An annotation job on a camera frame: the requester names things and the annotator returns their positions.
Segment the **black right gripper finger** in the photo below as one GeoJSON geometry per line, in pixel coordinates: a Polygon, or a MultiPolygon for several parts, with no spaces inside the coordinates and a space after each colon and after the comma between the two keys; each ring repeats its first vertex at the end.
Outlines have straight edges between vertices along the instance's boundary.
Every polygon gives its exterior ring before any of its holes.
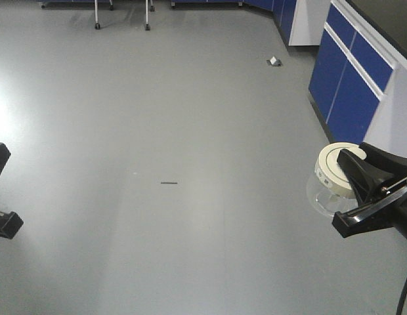
{"type": "Polygon", "coordinates": [[[388,173],[407,173],[407,158],[381,150],[367,142],[361,142],[359,148],[366,153],[365,162],[388,173]]]}
{"type": "Polygon", "coordinates": [[[349,180],[358,206],[377,200],[381,189],[393,179],[393,174],[380,169],[371,159],[358,157],[349,149],[342,149],[337,157],[338,166],[349,180]]]}

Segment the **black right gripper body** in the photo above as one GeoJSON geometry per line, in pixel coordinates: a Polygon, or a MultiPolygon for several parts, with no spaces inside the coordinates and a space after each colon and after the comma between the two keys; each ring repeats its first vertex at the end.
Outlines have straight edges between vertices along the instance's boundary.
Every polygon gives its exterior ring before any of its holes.
{"type": "Polygon", "coordinates": [[[407,239],[407,178],[398,189],[376,202],[367,203],[346,213],[336,212],[332,226],[343,238],[395,228],[407,239]]]}

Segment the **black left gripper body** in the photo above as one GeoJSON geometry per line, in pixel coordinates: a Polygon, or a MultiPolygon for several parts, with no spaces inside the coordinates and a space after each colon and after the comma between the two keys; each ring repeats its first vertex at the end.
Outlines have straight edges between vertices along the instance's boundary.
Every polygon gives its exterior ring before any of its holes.
{"type": "Polygon", "coordinates": [[[0,237],[11,240],[23,226],[24,221],[18,213],[11,211],[5,213],[0,211],[0,237]]]}

